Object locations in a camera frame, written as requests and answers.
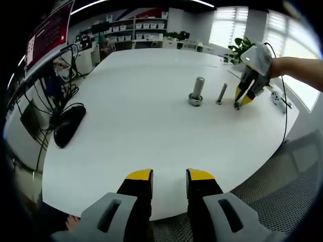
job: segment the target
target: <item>ceiling light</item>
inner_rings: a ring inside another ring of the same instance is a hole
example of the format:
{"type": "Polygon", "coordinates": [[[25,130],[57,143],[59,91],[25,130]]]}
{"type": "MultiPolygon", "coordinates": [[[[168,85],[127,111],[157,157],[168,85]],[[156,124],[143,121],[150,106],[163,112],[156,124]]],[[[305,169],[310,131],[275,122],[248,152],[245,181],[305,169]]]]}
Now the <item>ceiling light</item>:
{"type": "Polygon", "coordinates": [[[77,10],[75,10],[75,11],[71,12],[71,15],[73,15],[73,14],[75,14],[75,13],[77,13],[77,12],[79,12],[79,11],[81,11],[81,10],[85,9],[85,8],[88,8],[88,7],[90,7],[90,6],[94,5],[94,4],[99,4],[99,3],[101,3],[101,2],[105,2],[105,1],[108,1],[108,0],[99,0],[99,1],[93,2],[93,3],[91,3],[91,4],[85,5],[84,7],[81,7],[81,8],[79,8],[79,9],[77,9],[77,10]]]}
{"type": "Polygon", "coordinates": [[[18,63],[18,66],[20,66],[21,62],[25,59],[25,57],[26,57],[26,55],[24,55],[24,56],[21,58],[21,60],[20,60],[20,61],[19,61],[19,63],[18,63]]]}
{"type": "Polygon", "coordinates": [[[12,78],[14,77],[14,75],[15,75],[15,73],[13,73],[13,74],[12,74],[12,76],[11,76],[11,78],[10,78],[10,81],[9,81],[9,83],[8,83],[8,87],[7,87],[7,89],[9,88],[9,86],[10,86],[10,83],[11,83],[11,81],[12,81],[12,78]]]}
{"type": "Polygon", "coordinates": [[[207,6],[211,7],[211,8],[214,8],[214,5],[212,5],[212,4],[208,4],[208,3],[203,2],[203,1],[200,1],[200,0],[191,0],[191,1],[193,1],[193,2],[197,2],[197,3],[199,3],[199,4],[204,4],[204,5],[207,5],[207,6]]]}

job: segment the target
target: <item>potted plant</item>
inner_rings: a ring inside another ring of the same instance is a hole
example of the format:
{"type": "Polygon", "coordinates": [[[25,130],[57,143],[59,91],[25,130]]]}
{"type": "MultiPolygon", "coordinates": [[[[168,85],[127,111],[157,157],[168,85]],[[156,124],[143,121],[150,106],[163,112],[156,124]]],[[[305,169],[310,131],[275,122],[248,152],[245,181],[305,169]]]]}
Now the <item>potted plant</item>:
{"type": "Polygon", "coordinates": [[[235,45],[228,46],[228,48],[232,52],[225,54],[223,58],[223,62],[239,65],[242,63],[242,60],[240,58],[241,55],[255,44],[251,43],[251,41],[247,37],[244,37],[244,39],[235,38],[234,42],[236,43],[236,46],[235,45]]]}

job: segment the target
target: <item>metal screw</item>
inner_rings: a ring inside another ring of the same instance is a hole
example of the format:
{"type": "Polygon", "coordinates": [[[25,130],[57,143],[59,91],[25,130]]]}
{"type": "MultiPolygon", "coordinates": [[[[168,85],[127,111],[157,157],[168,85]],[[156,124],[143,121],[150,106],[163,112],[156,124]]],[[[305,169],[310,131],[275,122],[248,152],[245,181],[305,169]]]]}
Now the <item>metal screw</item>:
{"type": "Polygon", "coordinates": [[[219,98],[218,98],[218,100],[217,100],[217,104],[218,104],[218,105],[221,105],[221,103],[222,103],[222,102],[221,102],[221,100],[222,100],[222,98],[223,98],[224,93],[226,92],[227,86],[228,86],[228,84],[227,84],[227,83],[225,83],[225,84],[223,85],[222,91],[221,91],[220,96],[219,96],[219,98]]]}
{"type": "Polygon", "coordinates": [[[196,78],[196,82],[194,85],[194,90],[193,93],[191,93],[188,96],[188,103],[198,107],[199,105],[201,105],[203,97],[201,96],[201,92],[203,89],[203,85],[204,85],[205,79],[203,77],[198,77],[196,78]]]}

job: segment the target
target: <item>desk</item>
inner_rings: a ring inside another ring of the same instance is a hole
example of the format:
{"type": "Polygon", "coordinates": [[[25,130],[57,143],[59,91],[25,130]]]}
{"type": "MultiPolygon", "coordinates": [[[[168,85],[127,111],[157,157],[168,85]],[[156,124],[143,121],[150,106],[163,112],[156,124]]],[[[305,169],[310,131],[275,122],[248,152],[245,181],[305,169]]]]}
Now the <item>desk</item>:
{"type": "MultiPolygon", "coordinates": [[[[233,107],[239,79],[215,55],[172,49],[112,53],[71,100],[87,114],[60,149],[50,140],[42,192],[45,203],[69,214],[82,211],[127,174],[154,170],[151,220],[187,210],[188,167],[213,174],[224,192],[253,175],[282,142],[285,116],[265,90],[233,107]],[[187,102],[195,79],[205,78],[203,104],[187,102]],[[228,84],[221,106],[216,99],[228,84]]],[[[288,110],[287,134],[298,115],[288,110]]]]}

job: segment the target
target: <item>monitor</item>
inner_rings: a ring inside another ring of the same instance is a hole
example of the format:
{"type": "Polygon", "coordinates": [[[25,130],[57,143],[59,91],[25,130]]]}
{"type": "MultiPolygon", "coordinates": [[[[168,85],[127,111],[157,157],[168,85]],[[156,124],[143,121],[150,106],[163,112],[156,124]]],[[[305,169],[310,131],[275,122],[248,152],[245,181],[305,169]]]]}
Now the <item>monitor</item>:
{"type": "Polygon", "coordinates": [[[25,80],[67,46],[67,29],[73,3],[74,0],[70,0],[55,10],[30,35],[25,80]]]}

